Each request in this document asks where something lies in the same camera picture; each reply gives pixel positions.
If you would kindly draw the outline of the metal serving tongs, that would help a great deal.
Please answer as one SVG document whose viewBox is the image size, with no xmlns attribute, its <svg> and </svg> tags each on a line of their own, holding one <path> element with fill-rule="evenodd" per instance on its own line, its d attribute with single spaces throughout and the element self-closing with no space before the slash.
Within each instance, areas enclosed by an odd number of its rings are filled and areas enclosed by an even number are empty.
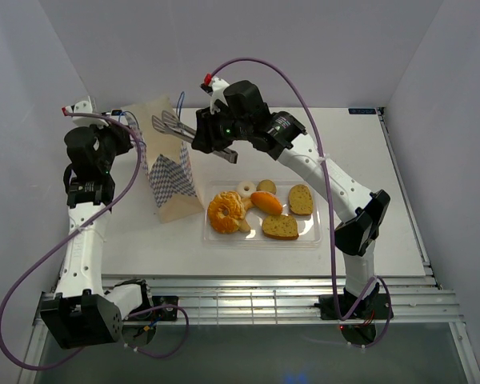
<svg viewBox="0 0 480 384">
<path fill-rule="evenodd" d="M 157 132 L 161 134 L 170 134 L 188 143 L 192 143 L 196 135 L 196 129 L 182 123 L 175 114 L 168 110 L 163 110 L 159 117 L 152 115 L 151 124 Z M 230 149 L 215 150 L 212 154 L 223 158 L 232 164 L 236 164 L 238 160 L 238 153 Z"/>
</svg>

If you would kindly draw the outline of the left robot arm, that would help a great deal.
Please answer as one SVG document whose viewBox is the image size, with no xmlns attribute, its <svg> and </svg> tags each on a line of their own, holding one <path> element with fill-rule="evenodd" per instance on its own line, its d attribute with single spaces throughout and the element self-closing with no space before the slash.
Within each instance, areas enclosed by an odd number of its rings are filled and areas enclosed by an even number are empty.
<svg viewBox="0 0 480 384">
<path fill-rule="evenodd" d="M 102 286 L 102 254 L 111 216 L 115 158 L 132 149 L 121 127 L 99 121 L 73 128 L 64 137 L 70 164 L 64 174 L 71 240 L 52 299 L 40 315 L 65 350 L 116 342 L 131 314 L 142 320 L 154 309 L 145 281 L 131 279 L 111 290 Z"/>
</svg>

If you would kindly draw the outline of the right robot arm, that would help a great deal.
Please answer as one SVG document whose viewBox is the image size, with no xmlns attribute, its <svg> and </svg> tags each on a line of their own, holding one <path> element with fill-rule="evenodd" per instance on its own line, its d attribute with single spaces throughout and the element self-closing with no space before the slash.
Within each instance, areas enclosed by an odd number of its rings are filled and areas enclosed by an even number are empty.
<svg viewBox="0 0 480 384">
<path fill-rule="evenodd" d="M 208 107 L 196 113 L 194 150 L 216 154 L 236 163 L 230 149 L 246 141 L 256 150 L 298 174 L 332 209 L 340 224 L 334 231 L 334 246 L 345 263 L 346 284 L 340 296 L 347 312 L 363 318 L 374 308 L 378 291 L 374 272 L 374 242 L 385 217 L 390 196 L 358 184 L 334 161 L 318 151 L 318 135 L 287 111 L 272 112 L 255 84 L 242 80 L 229 84 L 207 76 L 201 88 L 210 96 Z"/>
</svg>

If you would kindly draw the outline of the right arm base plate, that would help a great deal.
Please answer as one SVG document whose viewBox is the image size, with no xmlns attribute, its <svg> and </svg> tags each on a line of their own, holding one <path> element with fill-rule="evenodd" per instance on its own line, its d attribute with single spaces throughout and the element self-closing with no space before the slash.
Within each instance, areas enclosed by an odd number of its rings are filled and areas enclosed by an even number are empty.
<svg viewBox="0 0 480 384">
<path fill-rule="evenodd" d="M 339 307 L 341 315 L 345 317 L 347 312 L 354 304 L 355 297 L 350 294 L 340 294 L 338 296 Z M 314 304 L 314 307 L 320 311 L 321 320 L 338 320 L 334 307 L 334 297 L 321 295 L 318 297 L 318 301 Z M 373 320 L 386 320 L 394 317 L 393 310 L 390 308 L 387 294 L 377 294 L 373 298 L 366 297 L 361 300 L 356 306 L 354 312 L 351 314 L 350 319 L 370 319 Z"/>
</svg>

